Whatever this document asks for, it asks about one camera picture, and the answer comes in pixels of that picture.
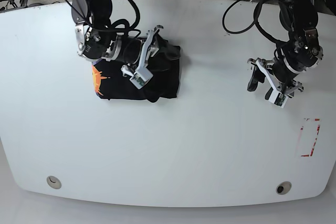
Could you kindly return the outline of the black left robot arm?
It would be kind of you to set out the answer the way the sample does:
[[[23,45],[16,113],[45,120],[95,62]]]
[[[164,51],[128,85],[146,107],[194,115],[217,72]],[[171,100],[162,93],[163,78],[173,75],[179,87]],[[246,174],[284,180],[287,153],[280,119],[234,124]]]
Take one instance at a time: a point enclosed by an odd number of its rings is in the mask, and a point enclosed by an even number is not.
[[[304,91],[302,83],[296,81],[295,77],[316,67],[323,59],[317,31],[318,13],[311,0],[275,0],[280,7],[279,20],[289,36],[288,41],[282,41],[266,32],[258,21],[262,6],[267,1],[271,0],[259,0],[254,9],[253,22],[247,28],[231,31],[225,27],[224,30],[238,35],[256,27],[266,39],[275,44],[276,49],[271,60],[248,60],[254,68],[247,90],[254,92],[258,84],[268,81],[270,89],[265,99],[276,106],[284,107],[296,91]]]

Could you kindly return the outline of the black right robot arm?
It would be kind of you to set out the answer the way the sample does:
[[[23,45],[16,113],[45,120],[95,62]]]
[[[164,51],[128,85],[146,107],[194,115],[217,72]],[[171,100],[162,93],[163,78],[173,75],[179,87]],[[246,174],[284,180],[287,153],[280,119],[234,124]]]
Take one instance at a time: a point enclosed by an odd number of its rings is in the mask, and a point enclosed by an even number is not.
[[[135,12],[133,22],[124,18],[111,21],[112,0],[72,0],[78,55],[96,68],[154,72],[178,68],[181,49],[159,34],[162,26],[149,30],[145,37],[130,36],[138,31],[141,14],[134,0],[126,1]]]

